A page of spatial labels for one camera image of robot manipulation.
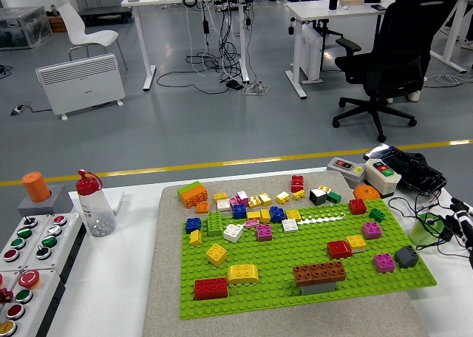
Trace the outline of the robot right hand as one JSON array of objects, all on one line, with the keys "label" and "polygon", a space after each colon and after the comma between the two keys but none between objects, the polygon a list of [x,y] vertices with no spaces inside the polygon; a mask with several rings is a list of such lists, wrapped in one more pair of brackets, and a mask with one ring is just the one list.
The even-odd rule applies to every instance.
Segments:
[{"label": "robot right hand", "polygon": [[454,212],[460,228],[460,238],[469,253],[469,263],[472,265],[472,207],[463,201],[452,197],[450,208]]}]

